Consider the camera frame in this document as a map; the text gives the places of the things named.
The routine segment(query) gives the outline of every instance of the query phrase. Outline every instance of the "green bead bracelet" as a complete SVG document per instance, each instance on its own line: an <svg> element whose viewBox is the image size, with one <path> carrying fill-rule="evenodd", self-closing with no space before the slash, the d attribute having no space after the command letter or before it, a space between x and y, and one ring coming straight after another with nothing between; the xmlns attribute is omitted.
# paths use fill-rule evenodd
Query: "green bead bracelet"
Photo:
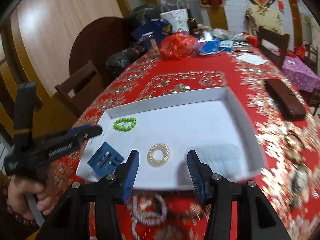
<svg viewBox="0 0 320 240"><path fill-rule="evenodd" d="M131 122L131 124L129 126L120 126L119 124L122 122ZM124 117L124 118L120 118L118 120L116 120L113 123L113 128L118 130L118 131L130 131L133 127L135 127L135 125L137 124L137 119L133 118L133 117Z"/></svg>

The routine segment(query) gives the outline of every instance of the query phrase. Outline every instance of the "round wooden table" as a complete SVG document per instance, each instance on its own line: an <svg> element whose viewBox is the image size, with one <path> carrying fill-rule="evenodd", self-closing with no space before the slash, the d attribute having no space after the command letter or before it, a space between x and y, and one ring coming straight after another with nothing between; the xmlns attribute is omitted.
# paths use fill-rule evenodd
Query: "round wooden table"
<svg viewBox="0 0 320 240"><path fill-rule="evenodd" d="M249 49L253 50L253 54L265 58L258 49ZM256 129L257 140L266 154L268 169L263 169L260 175L252 179L270 200L291 239L308 239L320 220L320 201L317 199L320 187L318 123L309 110L303 121L284 121L264 88L264 79L281 79L304 104L302 97L272 62L250 65L235 59L240 54L233 52L220 56L188 57L179 61L152 60L145 55L106 88L82 114L75 127L84 124L96 125L104 110L133 101L168 93L228 86L250 117ZM295 169L285 158L285 128L300 135L306 146L301 155L309 171L308 185L300 198L301 205L294 210L289 208L289 196ZM53 163L59 197L73 181L82 181L75 173L84 147L85 144L81 150ZM138 206L142 211L152 209L150 200L153 194L154 192L150 192L139 198ZM164 197L171 215L160 226L148 228L138 223L135 231L140 240L161 239L168 229L172 233L171 239L203 239L209 207L199 205L190 191L160 192L160 195ZM230 239L234 240L237 225L236 205L232 208ZM135 239L132 235L131 200L124 206L117 206L117 210L124 239ZM95 236L93 206L90 210L90 235Z"/></svg>

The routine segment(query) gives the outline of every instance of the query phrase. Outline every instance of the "brown leather wallet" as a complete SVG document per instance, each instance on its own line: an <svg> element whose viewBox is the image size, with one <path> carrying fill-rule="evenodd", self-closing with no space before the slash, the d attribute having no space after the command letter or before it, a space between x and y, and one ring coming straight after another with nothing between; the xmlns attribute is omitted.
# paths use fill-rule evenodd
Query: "brown leather wallet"
<svg viewBox="0 0 320 240"><path fill-rule="evenodd" d="M280 79L266 79L265 87L271 98L278 105L284 119L301 120L305 118L306 110L298 101L293 91Z"/></svg>

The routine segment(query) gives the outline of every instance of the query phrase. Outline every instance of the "white bag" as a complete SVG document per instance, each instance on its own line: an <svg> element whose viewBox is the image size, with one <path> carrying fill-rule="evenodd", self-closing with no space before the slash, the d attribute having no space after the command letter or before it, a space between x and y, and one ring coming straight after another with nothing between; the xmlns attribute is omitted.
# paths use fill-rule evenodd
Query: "white bag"
<svg viewBox="0 0 320 240"><path fill-rule="evenodd" d="M167 6L165 4L161 5L161 19L165 19L172 25L172 32L177 32L179 29L182 31L189 31L187 20L188 20L188 12L187 9L178 9L172 10L169 12L163 12L163 6Z"/></svg>

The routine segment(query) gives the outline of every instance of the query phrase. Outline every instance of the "hand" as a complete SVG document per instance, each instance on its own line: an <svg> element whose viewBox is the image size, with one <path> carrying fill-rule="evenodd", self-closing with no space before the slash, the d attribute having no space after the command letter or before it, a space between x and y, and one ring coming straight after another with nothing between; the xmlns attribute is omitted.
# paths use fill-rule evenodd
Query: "hand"
<svg viewBox="0 0 320 240"><path fill-rule="evenodd" d="M56 192L51 168L47 175L48 178L45 187L40 182L13 175L8 187L8 205L10 205L15 212L20 213L24 218L33 220L34 216L28 207L24 194L37 194L39 199L39 202L37 203L38 210L42 211L45 216L49 215L56 202Z"/></svg>

